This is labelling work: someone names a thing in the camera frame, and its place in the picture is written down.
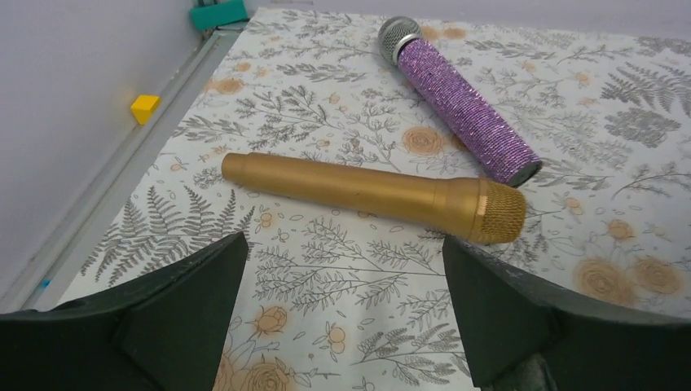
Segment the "yellow cube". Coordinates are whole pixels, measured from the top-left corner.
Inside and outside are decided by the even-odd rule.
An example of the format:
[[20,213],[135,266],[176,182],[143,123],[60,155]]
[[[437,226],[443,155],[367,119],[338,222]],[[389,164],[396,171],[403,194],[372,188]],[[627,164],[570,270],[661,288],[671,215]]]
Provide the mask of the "yellow cube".
[[137,100],[132,103],[130,110],[132,115],[140,125],[144,125],[149,121],[154,110],[161,103],[161,98],[155,95],[140,95]]

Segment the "silver microphone head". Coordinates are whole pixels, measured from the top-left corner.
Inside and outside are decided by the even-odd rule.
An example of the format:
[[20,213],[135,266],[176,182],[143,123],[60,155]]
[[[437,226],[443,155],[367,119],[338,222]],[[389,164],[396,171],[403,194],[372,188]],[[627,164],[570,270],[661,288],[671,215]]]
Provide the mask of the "silver microphone head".
[[418,23],[406,16],[394,16],[379,29],[379,52],[389,64],[396,66],[403,47],[421,37]]

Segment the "gold microphone handle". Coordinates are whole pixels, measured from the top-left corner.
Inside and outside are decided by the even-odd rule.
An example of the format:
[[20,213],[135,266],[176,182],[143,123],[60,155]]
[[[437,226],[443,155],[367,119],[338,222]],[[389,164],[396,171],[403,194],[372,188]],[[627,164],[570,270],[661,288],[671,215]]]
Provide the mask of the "gold microphone handle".
[[249,190],[419,222],[473,241],[484,179],[431,179],[291,157],[229,153],[222,176]]

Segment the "glittery purple microphone handle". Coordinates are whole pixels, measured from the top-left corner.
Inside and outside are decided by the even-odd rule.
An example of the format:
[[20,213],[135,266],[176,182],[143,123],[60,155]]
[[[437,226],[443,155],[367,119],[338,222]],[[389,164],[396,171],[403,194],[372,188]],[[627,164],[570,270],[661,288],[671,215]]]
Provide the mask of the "glittery purple microphone handle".
[[521,186],[540,158],[429,42],[409,42],[398,67],[496,182]]

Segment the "floral tablecloth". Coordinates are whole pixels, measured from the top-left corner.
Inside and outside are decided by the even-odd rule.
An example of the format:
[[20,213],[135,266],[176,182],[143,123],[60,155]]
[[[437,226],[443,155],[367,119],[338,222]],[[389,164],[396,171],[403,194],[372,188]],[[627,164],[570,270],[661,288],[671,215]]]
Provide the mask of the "floral tablecloth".
[[[479,175],[377,54],[385,19],[260,10],[63,300],[244,231],[251,256],[216,390],[472,389],[439,232],[220,175],[231,151]],[[522,187],[522,237],[487,249],[591,297],[691,317],[691,44],[420,23],[544,157]]]

